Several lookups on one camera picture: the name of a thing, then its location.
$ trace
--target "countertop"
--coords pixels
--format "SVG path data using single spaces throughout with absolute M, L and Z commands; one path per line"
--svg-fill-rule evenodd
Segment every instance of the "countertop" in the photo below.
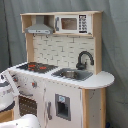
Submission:
M 42 77 L 43 79 L 47 79 L 47 80 L 53 80 L 53 81 L 57 81 L 57 82 L 61 82 L 61 83 L 67 83 L 67 84 L 71 84 L 72 86 L 77 86 L 77 87 L 84 88 L 84 89 L 105 88 L 105 87 L 113 84 L 114 79 L 115 79 L 112 74 L 105 72 L 105 71 L 101 71 L 97 75 L 93 74 L 91 77 L 89 77 L 88 79 L 86 79 L 84 81 L 75 81 L 75 80 L 71 80 L 71 79 L 52 76 L 52 74 L 54 72 L 56 72 L 62 68 L 65 68 L 65 67 L 55 68 L 45 74 L 39 74 L 39 73 L 30 72 L 30 71 L 21 70 L 21 69 L 16 68 L 16 67 L 21 66 L 26 63 L 22 63 L 20 65 L 16 65 L 14 67 L 8 68 L 8 70 Z

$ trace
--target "stovetop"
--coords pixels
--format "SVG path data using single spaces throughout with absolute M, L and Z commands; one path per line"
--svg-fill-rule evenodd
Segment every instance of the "stovetop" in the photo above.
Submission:
M 28 70 L 31 72 L 38 72 L 38 73 L 47 73 L 48 71 L 51 71 L 52 69 L 57 68 L 57 66 L 54 65 L 48 65 L 48 64 L 42 64 L 42 63 L 36 63 L 36 62 L 30 62 L 27 64 L 24 64 L 22 66 L 17 67 L 19 69 Z

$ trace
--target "sink basin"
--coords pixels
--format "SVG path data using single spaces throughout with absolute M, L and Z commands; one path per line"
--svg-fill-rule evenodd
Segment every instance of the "sink basin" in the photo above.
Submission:
M 61 75 L 62 73 L 69 72 L 69 71 L 74 71 L 77 74 L 77 76 L 75 78 L 67 78 L 67 77 L 63 77 Z M 65 79 L 71 79 L 71 80 L 77 80 L 77 81 L 86 80 L 87 78 L 89 78 L 92 75 L 93 75 L 92 72 L 83 71 L 83 70 L 76 70 L 76 69 L 70 69 L 70 68 L 62 68 L 59 71 L 56 71 L 56 72 L 54 72 L 52 74 L 52 76 L 62 77 L 62 78 L 65 78 Z

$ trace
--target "range hood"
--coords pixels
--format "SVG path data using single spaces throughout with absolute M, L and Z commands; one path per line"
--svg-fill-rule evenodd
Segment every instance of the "range hood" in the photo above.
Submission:
M 53 28 L 44 24 L 44 16 L 36 16 L 36 24 L 26 28 L 25 33 L 53 34 Z

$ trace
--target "microwave door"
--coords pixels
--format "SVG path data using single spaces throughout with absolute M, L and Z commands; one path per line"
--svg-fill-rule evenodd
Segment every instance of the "microwave door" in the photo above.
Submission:
M 79 33 L 79 16 L 56 16 L 56 33 Z

